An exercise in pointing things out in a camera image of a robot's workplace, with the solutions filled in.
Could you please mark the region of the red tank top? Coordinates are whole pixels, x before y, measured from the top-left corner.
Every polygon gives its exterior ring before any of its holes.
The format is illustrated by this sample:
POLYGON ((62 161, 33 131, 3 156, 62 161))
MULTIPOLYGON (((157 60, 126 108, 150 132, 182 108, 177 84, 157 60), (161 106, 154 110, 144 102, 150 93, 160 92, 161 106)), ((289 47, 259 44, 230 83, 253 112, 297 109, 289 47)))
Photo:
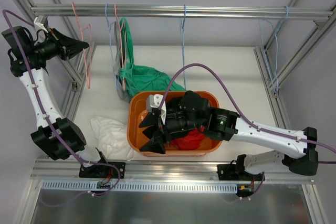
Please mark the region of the red tank top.
POLYGON ((200 147, 204 134, 198 129, 190 131, 185 137, 176 138, 171 145, 177 146, 182 151, 193 151, 200 147))

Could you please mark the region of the black tank top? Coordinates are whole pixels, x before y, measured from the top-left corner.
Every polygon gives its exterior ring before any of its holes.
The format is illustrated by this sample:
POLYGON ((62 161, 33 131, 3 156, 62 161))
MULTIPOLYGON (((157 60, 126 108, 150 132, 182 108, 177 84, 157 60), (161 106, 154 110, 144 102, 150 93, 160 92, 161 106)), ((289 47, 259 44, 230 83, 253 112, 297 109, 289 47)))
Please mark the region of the black tank top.
POLYGON ((207 117, 209 101, 205 98, 174 98, 167 103, 168 113, 182 112, 188 119, 204 119, 207 117))

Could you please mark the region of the white tank top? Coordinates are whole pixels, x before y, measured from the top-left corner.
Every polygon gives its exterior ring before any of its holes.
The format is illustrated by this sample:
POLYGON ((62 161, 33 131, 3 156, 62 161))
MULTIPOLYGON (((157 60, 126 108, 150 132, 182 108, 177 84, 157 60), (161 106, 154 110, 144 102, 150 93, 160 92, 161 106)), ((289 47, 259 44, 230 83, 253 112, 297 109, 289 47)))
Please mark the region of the white tank top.
POLYGON ((106 159, 130 161, 134 150, 127 140, 127 125, 113 119, 95 116, 90 120, 98 149, 106 159))

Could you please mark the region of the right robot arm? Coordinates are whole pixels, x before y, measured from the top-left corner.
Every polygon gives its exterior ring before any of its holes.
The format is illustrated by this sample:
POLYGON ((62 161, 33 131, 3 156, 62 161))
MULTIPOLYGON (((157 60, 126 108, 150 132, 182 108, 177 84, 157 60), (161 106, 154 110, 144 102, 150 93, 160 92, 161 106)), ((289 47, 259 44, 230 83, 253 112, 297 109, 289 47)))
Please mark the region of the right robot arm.
POLYGON ((166 153, 166 144, 195 130, 213 141, 247 142, 269 148, 269 152, 237 156, 234 173, 240 180, 263 172, 288 170, 302 176, 314 176, 318 152, 313 128, 285 131, 257 124, 237 112, 215 108, 205 97, 187 91, 168 103, 163 95, 151 94, 146 100, 147 115, 139 124, 148 141, 140 152, 166 153))

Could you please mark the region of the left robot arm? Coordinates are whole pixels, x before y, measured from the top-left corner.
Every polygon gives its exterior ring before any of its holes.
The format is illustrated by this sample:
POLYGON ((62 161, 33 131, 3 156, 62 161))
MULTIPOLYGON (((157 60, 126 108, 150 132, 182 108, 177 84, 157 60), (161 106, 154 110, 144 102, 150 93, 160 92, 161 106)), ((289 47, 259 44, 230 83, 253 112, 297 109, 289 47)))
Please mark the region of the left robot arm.
POLYGON ((84 163, 80 166, 82 178, 104 178, 112 175, 103 153, 87 144, 79 127, 59 110, 50 89, 47 61, 60 56, 68 60, 89 47, 88 43, 63 35, 54 28, 44 30, 45 40, 33 39, 22 26, 7 29, 2 36, 10 46, 10 70, 25 86, 32 102, 37 131, 31 134, 33 142, 51 159, 66 160, 73 153, 84 163))

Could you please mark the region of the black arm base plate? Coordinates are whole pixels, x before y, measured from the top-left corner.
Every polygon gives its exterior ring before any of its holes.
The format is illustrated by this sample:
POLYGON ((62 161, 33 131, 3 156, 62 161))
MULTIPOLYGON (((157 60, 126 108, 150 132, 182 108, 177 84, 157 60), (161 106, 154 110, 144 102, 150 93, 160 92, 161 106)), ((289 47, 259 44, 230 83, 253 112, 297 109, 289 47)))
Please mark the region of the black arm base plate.
POLYGON ((219 180, 227 181, 261 181, 262 173, 253 175, 243 169, 237 168, 237 165, 232 164, 219 164, 217 165, 217 174, 219 180))

